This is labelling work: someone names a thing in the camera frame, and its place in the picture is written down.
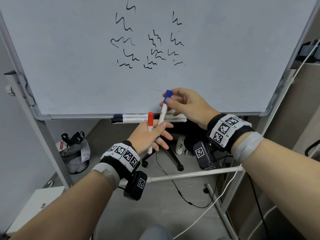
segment marker cap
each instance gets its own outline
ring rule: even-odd
[[[167,90],[164,96],[164,103],[166,104],[166,99],[170,98],[172,96],[172,91],[171,90]]]
[[[148,113],[148,126],[153,126],[153,113]]]

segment person's left arm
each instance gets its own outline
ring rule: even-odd
[[[137,154],[141,154],[151,145],[156,151],[159,150],[158,144],[168,149],[169,146],[157,137],[162,135],[172,140],[172,136],[165,131],[166,128],[172,127],[171,123],[163,122],[149,132],[147,124],[141,123],[130,135],[128,141]],[[112,183],[99,171],[92,170],[27,222],[11,239],[88,240],[110,200],[114,190]]]

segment forearm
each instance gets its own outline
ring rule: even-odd
[[[239,138],[232,152],[249,133]],[[319,162],[263,139],[242,166],[306,238],[318,239]]]
[[[24,225],[11,239],[88,240],[113,189],[93,170]]]

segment hand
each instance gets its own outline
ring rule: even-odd
[[[197,123],[202,129],[207,129],[210,120],[220,114],[196,92],[186,88],[171,89],[172,97],[166,99],[168,110],[174,109],[174,116],[182,113],[189,120]]]
[[[158,136],[162,135],[168,140],[172,140],[173,137],[167,131],[166,128],[173,128],[173,124],[169,122],[162,122],[158,124],[158,120],[153,120],[153,131],[148,131],[148,123],[144,122],[138,125],[138,127],[132,132],[128,141],[131,142],[132,146],[136,150],[137,154],[141,154],[146,149],[148,149],[151,145],[154,150],[159,151],[159,146],[162,146],[164,149],[168,150],[169,146],[165,143],[164,140],[158,138]]]

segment blue marker cap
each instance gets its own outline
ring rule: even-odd
[[[166,104],[166,99],[170,98],[172,96],[172,91],[171,90],[167,90],[164,96],[164,102]]]

